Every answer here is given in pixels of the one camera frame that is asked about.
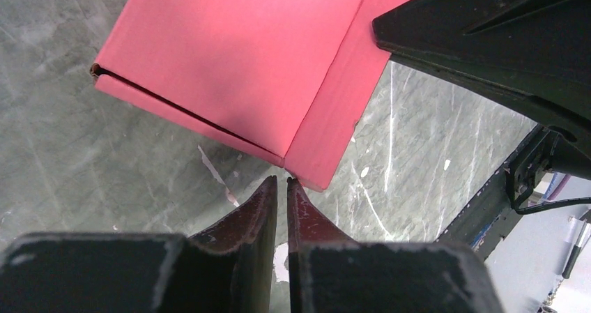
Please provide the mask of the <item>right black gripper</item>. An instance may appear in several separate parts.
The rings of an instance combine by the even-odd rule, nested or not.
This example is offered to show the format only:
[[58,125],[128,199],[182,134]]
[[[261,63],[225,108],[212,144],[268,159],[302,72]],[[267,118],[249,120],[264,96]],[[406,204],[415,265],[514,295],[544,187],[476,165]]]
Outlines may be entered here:
[[590,180],[590,0],[410,0],[372,27],[393,61],[552,129],[546,170]]

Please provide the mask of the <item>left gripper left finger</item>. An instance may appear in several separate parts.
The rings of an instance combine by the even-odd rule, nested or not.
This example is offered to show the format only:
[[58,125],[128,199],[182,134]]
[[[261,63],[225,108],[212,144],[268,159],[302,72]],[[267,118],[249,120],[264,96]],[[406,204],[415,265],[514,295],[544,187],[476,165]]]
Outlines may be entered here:
[[1,253],[2,312],[267,312],[277,178],[193,236],[37,232]]

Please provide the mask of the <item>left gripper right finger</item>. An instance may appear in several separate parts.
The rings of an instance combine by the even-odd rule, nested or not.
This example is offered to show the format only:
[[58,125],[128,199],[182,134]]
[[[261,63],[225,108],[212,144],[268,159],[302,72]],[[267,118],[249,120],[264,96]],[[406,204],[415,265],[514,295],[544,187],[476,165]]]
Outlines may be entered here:
[[292,312],[501,312],[483,261],[454,243],[358,242],[287,181]]

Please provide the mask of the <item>red paper box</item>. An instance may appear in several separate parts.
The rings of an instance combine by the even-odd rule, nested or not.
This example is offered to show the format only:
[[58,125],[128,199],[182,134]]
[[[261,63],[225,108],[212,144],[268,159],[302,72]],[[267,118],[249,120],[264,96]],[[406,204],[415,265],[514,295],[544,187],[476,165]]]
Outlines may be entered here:
[[128,0],[97,89],[325,190],[389,55],[372,21],[409,0]]

